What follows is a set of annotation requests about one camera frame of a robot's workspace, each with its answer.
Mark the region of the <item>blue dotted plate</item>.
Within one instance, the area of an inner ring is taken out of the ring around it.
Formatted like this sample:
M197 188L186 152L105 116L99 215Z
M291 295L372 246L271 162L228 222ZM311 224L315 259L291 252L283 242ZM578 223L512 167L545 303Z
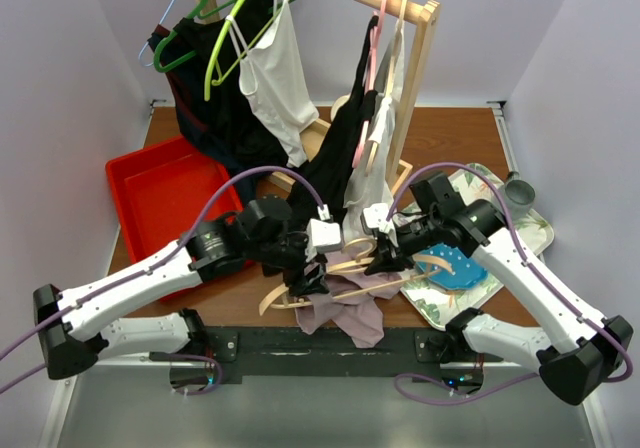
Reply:
M465 291L486 280L488 272L474 260L467 258L458 248L440 243L413 256L421 273L436 286L449 291ZM431 259L441 259L450 265L450 270Z

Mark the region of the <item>red plastic bin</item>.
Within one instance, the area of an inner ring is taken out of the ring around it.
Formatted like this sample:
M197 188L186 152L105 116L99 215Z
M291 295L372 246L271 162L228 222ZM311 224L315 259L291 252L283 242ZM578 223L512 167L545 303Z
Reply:
M132 263L185 233L230 178L181 136L112 159L105 170Z

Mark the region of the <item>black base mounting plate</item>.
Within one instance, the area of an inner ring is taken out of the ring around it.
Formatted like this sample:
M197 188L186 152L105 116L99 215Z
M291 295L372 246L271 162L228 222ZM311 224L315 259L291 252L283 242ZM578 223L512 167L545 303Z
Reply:
M449 363L477 368L499 360L456 348L443 332L415 327L386 328L383 339L367 349L357 348L338 328L307 335L293 327L208 327L204 341L191 341L178 354L180 362L187 355L213 358L222 366L223 381L233 384L246 376L434 376Z

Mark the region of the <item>wooden clothes rack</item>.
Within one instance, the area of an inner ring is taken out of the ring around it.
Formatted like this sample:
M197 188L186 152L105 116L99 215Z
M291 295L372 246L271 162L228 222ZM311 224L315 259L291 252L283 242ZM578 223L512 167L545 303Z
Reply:
M235 2L233 7L234 15L237 11L236 8L239 9L244 1L245 0L238 0ZM353 1L371 8L378 8L381 7L383 0ZM401 184L408 180L413 169L412 164L402 160L400 157L405 145L417 95L423 80L426 61L431 48L436 22L439 17L440 5L433 0L428 1L424 6L409 1L405 3L403 0L386 0L385 8L386 14L395 16L396 18L402 18L406 22L416 25L413 45L406 68L407 73L403 91L399 107L396 109L396 128L392 137L386 166L386 180L390 184L391 192L394 195L398 195ZM211 97L212 86L222 83L222 76L219 80L214 80L212 77L219 50L223 45L228 30L229 26L225 22L209 57L204 81L204 98L206 101L209 101ZM301 133L303 147L310 159L313 159L319 151L328 130L329 123L319 119L314 121L314 123L309 125ZM271 175L269 181L288 192L290 192L294 183L290 176L278 174Z

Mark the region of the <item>white tank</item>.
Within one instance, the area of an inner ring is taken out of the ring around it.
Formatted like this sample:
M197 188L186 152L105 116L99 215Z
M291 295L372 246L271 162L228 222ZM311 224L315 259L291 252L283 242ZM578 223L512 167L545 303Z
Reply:
M404 68L400 84L401 95L403 83ZM396 111L399 103L397 104L395 114L393 115L393 118L395 119L394 130L396 127ZM346 209L346 215L342 223L344 241L346 243L357 238L365 237L366 233L363 230L360 219L364 208L378 202L384 202L388 205L391 205L393 202L392 193L386 181L387 157L393 133L390 133L390 128L388 128L383 135L383 140L379 145L371 173L368 176L365 175L364 171L366 163L362 163L359 168L356 168L352 172L348 181L344 195L344 208Z
M240 61L239 88L252 113L279 142L286 166L308 161L301 133L319 118L309 97L289 0L274 0L277 16Z

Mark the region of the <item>pink tank top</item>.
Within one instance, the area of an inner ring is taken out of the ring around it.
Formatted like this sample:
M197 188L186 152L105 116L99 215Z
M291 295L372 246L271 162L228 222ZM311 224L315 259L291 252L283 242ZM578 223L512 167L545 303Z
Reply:
M400 290L398 273L327 275L328 294L308 297L310 306L295 309L299 328L308 335L332 321L356 348L373 348L384 337L384 315L376 299L391 299Z

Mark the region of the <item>beige hanger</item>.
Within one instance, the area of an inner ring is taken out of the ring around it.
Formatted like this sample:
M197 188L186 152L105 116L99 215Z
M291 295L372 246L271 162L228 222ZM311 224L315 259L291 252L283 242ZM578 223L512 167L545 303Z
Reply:
M393 115L401 96L400 84L404 68L404 15L407 3L408 0L401 0L399 17L394 27L394 33L381 61L378 61L377 51L374 90L366 94L367 96L371 95L373 98L373 112L364 151L360 158L360 163L356 167L359 168L362 163L366 163L364 171L366 176L371 173L383 135L388 128L390 128L390 133L393 133L395 126Z
M361 243L366 243L368 245L367 249L360 252L356 258L352 261L343 262L335 265L330 265L327 268L327 273L329 275L345 275L345 274L362 274L366 271L366 268L372 262L373 258L369 257L374 249L376 248L376 241L373 238L361 237L351 242L347 243L345 247L342 249L342 252L345 252L348 247L352 245L358 245ZM434 255L422 255L422 254L414 254L412 256L412 262L409 263L409 267L412 268L417 262L424 262L426 265L435 265L436 271L440 272L445 270L450 274L454 274L454 270L452 265L443 259L442 257L434 256ZM284 283L274 288L270 293L268 293L262 301L258 305L259 315L262 316L269 308L274 309L294 309L297 307L301 307L303 302L300 303L290 303L288 299L288 288Z

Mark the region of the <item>white tank top right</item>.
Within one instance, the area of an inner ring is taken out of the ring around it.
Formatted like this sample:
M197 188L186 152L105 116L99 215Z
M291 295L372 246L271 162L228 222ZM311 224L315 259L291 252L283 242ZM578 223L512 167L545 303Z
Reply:
M401 95L403 83L404 68L400 84ZM399 103L397 104L395 114L393 115L393 118L395 119L394 130L396 127L396 111ZM387 157L393 133L390 133L390 128L388 128L383 135L383 140L379 145L371 173L368 176L365 175L364 171L366 163L362 163L359 168L356 168L352 172L348 181L344 195L344 208L346 209L346 215L342 223L344 241L346 243L357 238L365 237L366 233L363 230L360 219L364 208L378 202L384 202L388 205L391 205L393 202L392 193L386 181Z

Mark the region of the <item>dark navy hanging garment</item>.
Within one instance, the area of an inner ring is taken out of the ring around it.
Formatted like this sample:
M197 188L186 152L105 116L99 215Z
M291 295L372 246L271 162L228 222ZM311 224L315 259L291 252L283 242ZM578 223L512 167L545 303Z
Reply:
M273 0L245 0L236 21L252 41L272 16ZM222 164L230 176L256 166L285 166L283 147L252 113L239 88L239 66L204 99L204 79L224 19L201 24L183 18L177 33L160 54L162 65L195 51L195 56L166 73L175 101L180 133L197 150Z

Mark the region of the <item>black tank top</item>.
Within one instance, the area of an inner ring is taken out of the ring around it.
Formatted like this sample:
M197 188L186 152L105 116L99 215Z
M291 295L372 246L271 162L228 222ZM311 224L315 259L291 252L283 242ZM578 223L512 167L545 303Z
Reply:
M365 90L365 71L371 48L371 32L379 17L371 17L354 83L348 100L337 111L315 157L300 173L316 189L327 204L333 220L340 223L346 215L343 207L348 181L353 172L352 162L365 120L372 117L377 92Z

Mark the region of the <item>grey mug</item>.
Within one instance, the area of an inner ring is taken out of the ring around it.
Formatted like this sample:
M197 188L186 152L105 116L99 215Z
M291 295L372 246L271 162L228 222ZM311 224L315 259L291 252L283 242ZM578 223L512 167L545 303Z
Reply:
M524 218L533 207L535 189L517 171L508 173L500 191L513 221Z

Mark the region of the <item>pink hanger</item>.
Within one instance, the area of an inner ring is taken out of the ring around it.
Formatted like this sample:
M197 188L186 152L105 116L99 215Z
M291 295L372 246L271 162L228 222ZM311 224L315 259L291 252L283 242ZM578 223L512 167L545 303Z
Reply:
M378 51L380 35L381 35L383 24L384 24L386 6L387 6L387 0L381 0L379 10L375 12L375 15L378 17L378 21L376 26L373 28L373 31L370 34L370 51L369 51L369 57L368 57L368 68L366 71L365 94L369 94L374 90L376 70L377 70L377 51ZM367 114L362 123L358 145L356 147L356 150L354 152L354 157L352 160L353 168L356 168L360 163L360 158L364 151L364 146L367 140L367 133L368 133L371 118L372 116Z

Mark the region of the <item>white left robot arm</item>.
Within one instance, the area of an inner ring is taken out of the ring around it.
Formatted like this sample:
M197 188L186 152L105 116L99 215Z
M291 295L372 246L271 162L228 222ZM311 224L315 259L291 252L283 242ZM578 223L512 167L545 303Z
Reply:
M33 293L33 308L47 376L69 378L101 359L145 350L196 360L207 348L196 311L159 318L134 318L132 312L237 273L249 262L282 274L295 296L322 292L324 255L341 245L341 229L327 207L296 229L288 203L268 195L240 212L199 222L155 254L100 280L69 289L43 285Z

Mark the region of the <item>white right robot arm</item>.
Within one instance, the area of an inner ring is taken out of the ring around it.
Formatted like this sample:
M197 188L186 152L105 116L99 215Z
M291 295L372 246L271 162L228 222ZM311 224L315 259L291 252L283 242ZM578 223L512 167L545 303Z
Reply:
M621 315L605 316L542 263L517 233L503 197L466 203L443 173L445 166L422 168L402 185L420 209L408 223L394 222L394 204L363 210L361 223L377 243L366 274L404 271L438 244L457 248L508 288L538 325L523 327L468 308L444 329L452 358L495 355L526 369L518 382L538 378L573 406L603 383L629 379L631 324Z

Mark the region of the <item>white tank top left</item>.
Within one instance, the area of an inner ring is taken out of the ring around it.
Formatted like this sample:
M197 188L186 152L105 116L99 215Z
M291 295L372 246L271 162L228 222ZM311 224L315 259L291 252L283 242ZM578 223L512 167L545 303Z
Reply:
M308 161L301 133L319 118L309 97L289 0L274 0L277 16L240 61L239 88L252 113L279 142L286 166Z

